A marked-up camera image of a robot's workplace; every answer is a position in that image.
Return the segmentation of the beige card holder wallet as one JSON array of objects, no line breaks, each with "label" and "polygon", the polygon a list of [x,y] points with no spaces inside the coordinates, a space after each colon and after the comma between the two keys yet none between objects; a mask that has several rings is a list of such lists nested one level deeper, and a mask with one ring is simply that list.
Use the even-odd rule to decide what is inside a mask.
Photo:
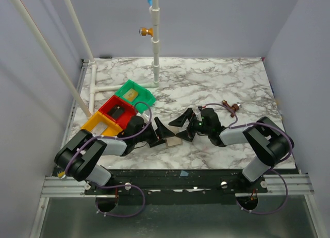
[{"label": "beige card holder wallet", "polygon": [[178,138],[178,137],[170,137],[170,138],[166,138],[166,144],[168,147],[174,147],[177,145],[181,145],[182,139]]}]

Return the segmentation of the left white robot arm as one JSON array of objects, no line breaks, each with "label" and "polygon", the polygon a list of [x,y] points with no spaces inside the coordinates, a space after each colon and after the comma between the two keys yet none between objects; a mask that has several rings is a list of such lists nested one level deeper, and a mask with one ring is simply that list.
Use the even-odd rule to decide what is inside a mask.
[{"label": "left white robot arm", "polygon": [[64,170],[67,176],[76,181],[89,181],[96,184],[103,194],[114,189],[114,181],[109,170],[97,164],[103,155],[126,156],[138,143],[147,142],[155,147],[175,136],[159,118],[154,118],[157,129],[150,122],[145,123],[140,116],[132,116],[126,128],[115,137],[104,135],[94,136],[91,132],[81,129],[56,154],[54,161]]}]

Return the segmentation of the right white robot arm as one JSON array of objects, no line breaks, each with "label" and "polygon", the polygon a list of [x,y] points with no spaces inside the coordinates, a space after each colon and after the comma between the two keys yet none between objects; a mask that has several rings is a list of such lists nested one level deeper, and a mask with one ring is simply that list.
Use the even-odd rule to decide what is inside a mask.
[{"label": "right white robot arm", "polygon": [[186,121],[188,126],[176,134],[185,141],[193,141],[200,133],[208,136],[214,146],[226,147],[234,144],[249,144],[255,153],[253,160],[242,170],[237,180],[238,189],[250,192],[263,174],[278,163],[285,161],[292,154],[294,142],[268,117],[264,116],[254,123],[238,126],[223,126],[213,108],[201,108],[201,118],[188,108],[181,116],[169,122],[170,126],[182,128]]}]

